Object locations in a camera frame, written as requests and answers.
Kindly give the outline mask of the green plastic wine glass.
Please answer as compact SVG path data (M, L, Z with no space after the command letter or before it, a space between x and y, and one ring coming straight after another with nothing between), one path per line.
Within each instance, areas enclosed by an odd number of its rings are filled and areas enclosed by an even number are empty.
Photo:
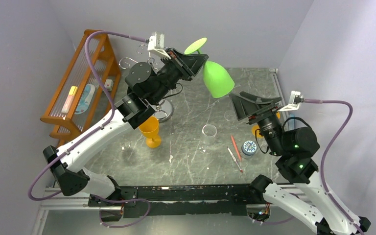
M185 49L184 54L201 54L200 48L206 41L206 37L196 40ZM203 81L213 98L228 95L235 86L235 82L228 71L219 63L209 59L203 65Z

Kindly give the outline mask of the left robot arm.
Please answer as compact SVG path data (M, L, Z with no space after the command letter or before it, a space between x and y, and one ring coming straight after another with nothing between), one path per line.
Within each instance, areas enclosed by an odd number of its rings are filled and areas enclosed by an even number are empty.
M191 81L208 60L201 53L184 54L167 48L163 67L154 71L148 62L134 64L125 78L127 94L108 114L76 139L56 148L48 146L43 154L64 196L79 192L101 197L109 206L120 200L120 187L111 176L103 176L84 166L105 146L137 129L154 114L158 105L180 80Z

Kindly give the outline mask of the orange plastic wine glass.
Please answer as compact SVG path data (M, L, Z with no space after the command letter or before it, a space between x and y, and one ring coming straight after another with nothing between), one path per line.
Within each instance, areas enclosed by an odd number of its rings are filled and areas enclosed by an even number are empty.
M156 148L161 144L159 136L159 121L151 116L139 126L139 130L145 137L145 143L150 148Z

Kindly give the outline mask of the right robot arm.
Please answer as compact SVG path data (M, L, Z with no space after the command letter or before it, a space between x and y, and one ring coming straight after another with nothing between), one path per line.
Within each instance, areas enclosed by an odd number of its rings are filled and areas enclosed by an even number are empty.
M280 98L264 98L246 92L229 95L238 120L247 118L257 124L257 134L264 137L270 155L278 158L276 167L289 183L300 189L309 202L283 192L282 188L264 175L249 185L249 195L255 203L263 201L276 205L304 223L317 235L363 235L371 226L368 218L353 213L326 183L324 165L317 165L313 156L319 150L312 127L286 130L278 112L297 110L302 103L323 104L322 100L307 99L300 92L291 93L289 103L279 107Z

